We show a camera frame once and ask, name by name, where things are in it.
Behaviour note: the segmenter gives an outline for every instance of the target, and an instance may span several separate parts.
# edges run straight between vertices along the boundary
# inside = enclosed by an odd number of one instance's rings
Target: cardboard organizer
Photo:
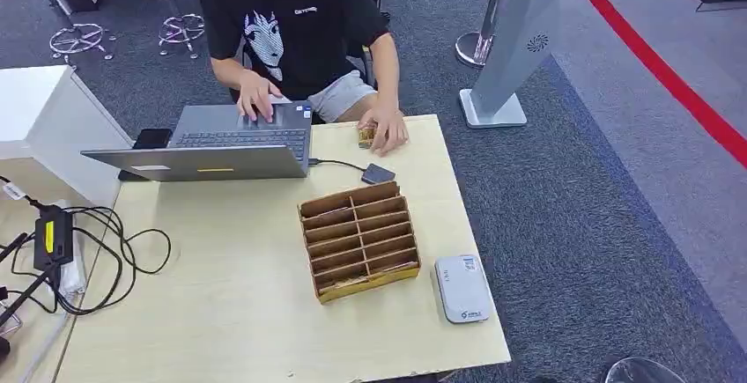
[[[302,203],[299,216],[322,303],[420,271],[407,200],[395,182]]]

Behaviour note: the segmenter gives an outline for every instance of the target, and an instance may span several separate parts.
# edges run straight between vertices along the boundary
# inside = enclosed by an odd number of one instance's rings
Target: white cabinet
[[[111,207],[119,170],[80,152],[133,141],[72,69],[0,70],[0,88],[0,174],[43,203]]]

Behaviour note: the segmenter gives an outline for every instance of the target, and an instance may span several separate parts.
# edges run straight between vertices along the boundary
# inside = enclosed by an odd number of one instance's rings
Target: white portable wifi router
[[[436,275],[447,320],[458,324],[490,317],[491,294],[479,258],[475,255],[439,258]]]

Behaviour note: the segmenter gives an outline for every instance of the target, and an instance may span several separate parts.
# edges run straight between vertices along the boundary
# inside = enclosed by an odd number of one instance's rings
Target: man
[[[252,105],[272,120],[273,97],[308,99],[326,122],[376,126],[379,155],[408,139],[399,110],[399,62],[386,20],[374,0],[200,0],[218,81],[240,91],[239,112],[256,120]],[[241,37],[251,47],[252,70],[233,57]],[[345,58],[347,41],[371,49],[375,91]]]

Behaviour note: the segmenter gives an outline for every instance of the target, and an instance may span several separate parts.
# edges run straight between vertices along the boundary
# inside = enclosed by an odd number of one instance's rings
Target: silver laptop
[[[270,123],[242,118],[233,105],[187,106],[166,148],[81,154],[158,181],[306,177],[311,105],[273,107]]]

